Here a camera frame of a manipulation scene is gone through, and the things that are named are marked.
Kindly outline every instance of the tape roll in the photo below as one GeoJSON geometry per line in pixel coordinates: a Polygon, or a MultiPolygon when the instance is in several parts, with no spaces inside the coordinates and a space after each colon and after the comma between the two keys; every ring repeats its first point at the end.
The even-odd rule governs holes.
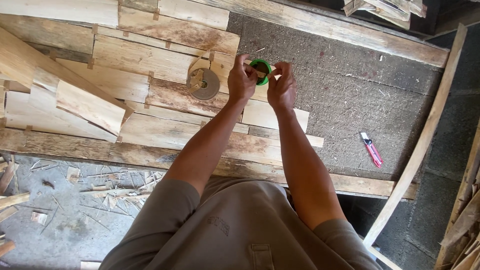
{"type": "Polygon", "coordinates": [[[220,90],[220,80],[218,76],[207,68],[199,68],[192,71],[187,77],[187,88],[190,89],[190,94],[201,101],[207,101],[214,98],[220,90]],[[200,81],[197,80],[199,72],[203,71],[200,81]]]}

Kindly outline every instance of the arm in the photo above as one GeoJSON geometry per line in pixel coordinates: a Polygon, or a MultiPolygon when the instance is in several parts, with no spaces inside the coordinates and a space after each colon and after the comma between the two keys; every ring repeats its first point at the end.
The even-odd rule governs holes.
{"type": "Polygon", "coordinates": [[[255,92],[257,73],[243,63],[248,57],[249,54],[242,54],[235,58],[228,76],[227,104],[188,141],[165,174],[165,179],[188,182],[202,195],[227,146],[238,116],[255,92]]]}
{"type": "Polygon", "coordinates": [[[293,110],[297,83],[291,64],[280,62],[268,75],[268,103],[278,118],[283,169],[299,218],[311,230],[344,219],[332,179],[303,133],[293,110]],[[275,75],[282,75],[278,80],[275,75]]]}

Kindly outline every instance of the shirt sleeve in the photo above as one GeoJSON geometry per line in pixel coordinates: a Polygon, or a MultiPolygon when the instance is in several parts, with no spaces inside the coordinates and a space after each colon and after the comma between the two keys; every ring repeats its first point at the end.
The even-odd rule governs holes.
{"type": "Polygon", "coordinates": [[[314,230],[320,240],[340,255],[355,270],[382,270],[361,242],[360,237],[346,220],[329,220],[314,230]]]}
{"type": "Polygon", "coordinates": [[[143,269],[194,213],[197,190],[180,180],[160,181],[120,243],[103,260],[100,270],[143,269]]]}

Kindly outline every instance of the green tape roll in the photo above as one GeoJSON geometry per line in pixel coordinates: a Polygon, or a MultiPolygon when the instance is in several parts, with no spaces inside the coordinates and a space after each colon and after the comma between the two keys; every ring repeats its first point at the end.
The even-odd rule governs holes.
{"type": "Polygon", "coordinates": [[[257,80],[258,86],[262,86],[268,83],[268,78],[266,75],[272,72],[272,68],[270,67],[270,64],[267,61],[263,59],[255,59],[250,63],[250,66],[252,66],[257,71],[265,73],[264,78],[258,78],[257,80]]]}

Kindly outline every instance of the hand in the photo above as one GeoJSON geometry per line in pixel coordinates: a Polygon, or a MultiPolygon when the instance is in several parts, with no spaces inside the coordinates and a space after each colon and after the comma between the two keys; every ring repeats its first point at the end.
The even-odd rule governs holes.
{"type": "Polygon", "coordinates": [[[244,63],[249,56],[248,53],[237,55],[235,64],[228,75],[228,92],[230,94],[228,99],[233,102],[247,102],[255,93],[257,71],[244,63]]]}
{"type": "Polygon", "coordinates": [[[297,81],[293,77],[292,64],[278,62],[268,77],[267,100],[275,113],[281,110],[293,109],[295,94],[297,93],[297,81]]]}

